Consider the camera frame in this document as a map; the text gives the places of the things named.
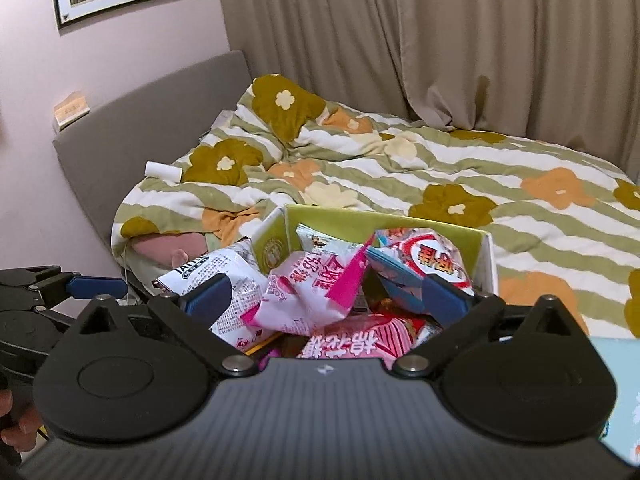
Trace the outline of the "person's left hand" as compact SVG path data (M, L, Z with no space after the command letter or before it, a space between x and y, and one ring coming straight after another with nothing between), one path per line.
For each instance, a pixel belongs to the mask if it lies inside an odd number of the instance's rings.
M6 416L13 408L13 394L10 390L0 392L1 416ZM38 430L42 426L42 419L34 404L26 406L17 422L1 430L1 440L4 444L14 448L16 452L32 451L37 442Z

